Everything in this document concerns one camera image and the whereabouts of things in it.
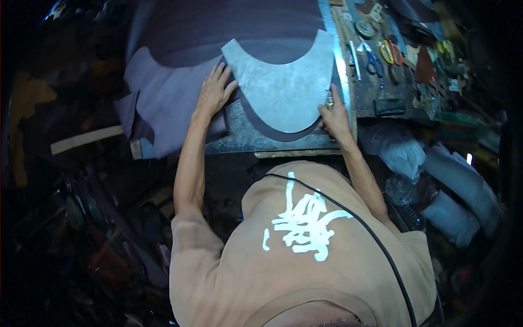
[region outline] white calligraphy print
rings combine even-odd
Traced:
[[[289,178],[294,178],[294,172],[289,172]],[[328,257],[329,238],[334,235],[333,230],[327,231],[327,225],[336,218],[353,216],[344,210],[335,210],[327,213],[321,219],[320,212],[327,212],[325,200],[319,193],[313,195],[305,194],[298,204],[293,208],[292,190],[294,181],[287,182],[285,197],[287,208],[284,213],[278,215],[279,219],[273,219],[275,231],[289,231],[283,237],[286,246],[291,246],[294,242],[301,245],[293,245],[294,253],[304,253],[308,251],[318,251],[314,254],[316,261],[325,261]],[[264,241],[262,247],[269,251],[266,242],[269,238],[269,230],[264,231]]]

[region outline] person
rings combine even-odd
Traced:
[[[179,325],[410,326],[384,252],[352,214],[317,191],[266,176],[244,195],[244,221],[226,245],[209,228],[202,215],[204,145],[211,118],[237,87],[237,81],[225,86],[230,72],[221,64],[203,82],[178,162],[169,296]],[[427,238],[421,231],[400,233],[389,219],[334,85],[332,93],[332,111],[319,110],[352,185],[338,171],[307,161],[269,172],[312,186],[366,222],[393,258],[420,325],[437,296]]]

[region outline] black cable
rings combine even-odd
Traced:
[[[387,249],[385,249],[385,246],[383,245],[383,243],[381,243],[380,239],[378,239],[378,237],[376,236],[376,234],[374,234],[374,232],[370,229],[370,227],[363,221],[363,219],[361,219],[357,214],[355,214],[354,212],[352,212],[351,210],[345,208],[344,206],[342,206],[340,203],[338,203],[336,200],[334,200],[333,198],[331,198],[330,196],[320,192],[319,190],[313,188],[313,187],[310,187],[309,185],[305,184],[304,182],[300,181],[299,179],[296,179],[296,178],[292,178],[292,177],[287,177],[287,176],[281,176],[281,175],[277,175],[277,174],[265,174],[263,175],[260,179],[263,179],[264,177],[266,176],[274,176],[274,177],[279,177],[279,178],[283,178],[283,179],[287,179],[289,181],[295,181],[295,182],[298,182],[300,183],[301,185],[303,185],[304,187],[308,188],[309,190],[313,191],[313,192],[316,192],[320,195],[322,195],[323,197],[325,197],[327,200],[329,200],[330,202],[334,203],[335,205],[339,206],[340,208],[342,208],[343,210],[345,210],[346,212],[350,213],[354,218],[356,218],[362,225],[363,227],[365,227],[365,229],[370,233],[370,235],[374,238],[374,240],[376,241],[376,243],[379,245],[379,247],[381,248],[381,250],[383,251],[383,254],[385,254],[385,256],[387,257],[387,260],[389,260],[389,263],[391,264],[391,267],[392,267],[392,271],[394,272],[394,275],[396,276],[396,279],[397,279],[397,283],[400,285],[400,289],[401,289],[401,293],[403,294],[403,298],[405,299],[405,304],[407,305],[407,310],[408,310],[408,315],[411,319],[411,326],[412,327],[417,327],[417,324],[416,324],[416,317],[414,316],[414,309],[412,308],[412,303],[411,303],[411,300],[408,298],[408,294],[407,294],[407,290],[405,289],[405,285],[403,284],[403,281],[401,279],[401,276],[400,276],[400,273],[397,271],[397,268],[396,268],[396,265],[394,264],[394,261],[392,260],[389,252],[387,251]]]

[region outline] metal ruler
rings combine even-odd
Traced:
[[[329,4],[328,0],[318,0],[318,6],[320,7],[320,13],[322,14],[325,30],[334,36],[334,61],[336,62],[336,67],[338,68],[339,82],[342,87],[341,92],[343,96],[343,102],[345,103],[345,108],[347,109],[347,113],[349,115],[349,126],[352,128],[353,115],[350,108],[349,79],[347,77],[347,66],[345,64],[345,59],[343,59],[342,46],[339,43],[338,30],[336,29],[336,24],[334,24],[331,5]]]

